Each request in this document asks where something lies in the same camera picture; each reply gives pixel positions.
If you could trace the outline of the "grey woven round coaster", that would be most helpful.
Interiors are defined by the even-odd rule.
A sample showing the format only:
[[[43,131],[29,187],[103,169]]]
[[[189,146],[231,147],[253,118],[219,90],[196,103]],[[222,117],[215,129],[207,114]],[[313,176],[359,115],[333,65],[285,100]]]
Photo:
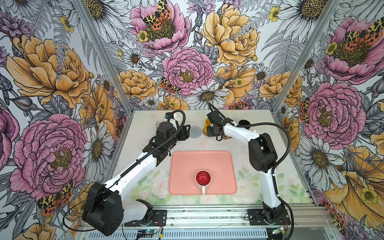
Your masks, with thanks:
[[[190,138],[197,139],[203,134],[203,131],[198,126],[191,126]]]

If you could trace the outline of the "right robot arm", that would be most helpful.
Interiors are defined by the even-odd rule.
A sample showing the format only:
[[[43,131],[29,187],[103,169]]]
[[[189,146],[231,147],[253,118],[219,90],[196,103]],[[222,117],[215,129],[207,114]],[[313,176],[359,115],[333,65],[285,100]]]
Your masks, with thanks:
[[[207,117],[211,123],[207,127],[207,135],[209,137],[216,137],[216,140],[220,141],[219,137],[227,136],[248,146],[250,164],[256,171],[260,172],[263,189],[264,220],[268,224],[276,223],[277,220],[287,214],[285,209],[287,205],[280,198],[275,170],[288,155],[291,147],[288,147],[284,155],[278,159],[278,154],[270,135],[267,133],[259,134],[256,131],[252,132],[250,128],[259,126],[277,127],[284,131],[289,144],[291,143],[290,135],[283,127],[274,123],[236,124],[217,109],[211,110]]]

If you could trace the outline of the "red inside mug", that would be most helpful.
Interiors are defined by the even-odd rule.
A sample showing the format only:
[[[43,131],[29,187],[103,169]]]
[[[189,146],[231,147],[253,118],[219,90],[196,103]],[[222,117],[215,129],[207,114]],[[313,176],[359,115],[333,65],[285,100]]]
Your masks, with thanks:
[[[202,195],[206,195],[207,189],[212,182],[212,176],[208,171],[201,170],[195,176],[196,187],[201,191]]]

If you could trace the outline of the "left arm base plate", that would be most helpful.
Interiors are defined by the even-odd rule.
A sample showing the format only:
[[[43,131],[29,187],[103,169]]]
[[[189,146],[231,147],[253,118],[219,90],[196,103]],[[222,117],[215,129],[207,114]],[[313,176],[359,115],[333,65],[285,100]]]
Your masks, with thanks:
[[[125,227],[158,227],[161,225],[162,227],[166,226],[167,223],[167,210],[153,210],[152,218],[148,223],[142,221],[132,221],[124,223]]]

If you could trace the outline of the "lavender mug white inside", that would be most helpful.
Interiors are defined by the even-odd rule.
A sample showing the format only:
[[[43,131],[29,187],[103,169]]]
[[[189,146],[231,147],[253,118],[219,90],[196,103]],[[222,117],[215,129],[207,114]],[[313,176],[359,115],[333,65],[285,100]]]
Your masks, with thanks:
[[[161,123],[166,123],[168,120],[165,119],[165,118],[161,118],[161,119],[158,119],[155,123],[156,125],[156,128],[158,128],[160,126]]]

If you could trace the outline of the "black mug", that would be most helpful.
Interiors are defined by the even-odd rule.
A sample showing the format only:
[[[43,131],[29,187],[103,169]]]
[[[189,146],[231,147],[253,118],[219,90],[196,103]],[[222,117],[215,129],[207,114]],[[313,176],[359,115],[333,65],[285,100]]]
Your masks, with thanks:
[[[239,121],[239,126],[241,126],[241,127],[243,127],[243,128],[245,128],[245,129],[247,129],[247,130],[249,130],[251,127],[250,127],[250,122],[249,121],[247,121],[247,120],[240,120]]]

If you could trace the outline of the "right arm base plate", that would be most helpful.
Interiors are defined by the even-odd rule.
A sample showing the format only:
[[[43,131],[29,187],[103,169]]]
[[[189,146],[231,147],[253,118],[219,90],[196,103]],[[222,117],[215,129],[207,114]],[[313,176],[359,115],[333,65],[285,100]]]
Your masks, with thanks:
[[[289,226],[291,224],[291,218],[287,210],[274,215],[272,212],[266,212],[263,209],[248,209],[246,216],[251,226]]]

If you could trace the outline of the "yellow mug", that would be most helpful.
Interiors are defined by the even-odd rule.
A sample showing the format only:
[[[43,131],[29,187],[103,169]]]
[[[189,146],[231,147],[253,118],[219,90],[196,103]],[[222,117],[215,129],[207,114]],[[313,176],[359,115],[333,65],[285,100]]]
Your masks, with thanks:
[[[205,120],[205,125],[204,125],[204,127],[203,127],[203,134],[204,134],[205,136],[208,135],[208,133],[207,133],[207,127],[210,127],[210,126],[211,126],[211,122],[210,122],[210,120],[207,118],[207,119]]]

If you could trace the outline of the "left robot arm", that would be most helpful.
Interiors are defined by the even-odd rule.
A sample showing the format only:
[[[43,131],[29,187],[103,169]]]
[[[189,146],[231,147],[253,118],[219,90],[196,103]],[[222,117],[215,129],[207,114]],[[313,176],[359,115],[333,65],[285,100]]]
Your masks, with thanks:
[[[110,236],[122,224],[133,222],[148,225],[153,218],[151,204],[138,199],[124,206],[123,201],[143,177],[170,156],[170,150],[178,141],[189,138],[190,129],[189,125],[160,123],[156,135],[150,139],[138,159],[106,183],[91,186],[82,213],[83,221],[105,236]]]

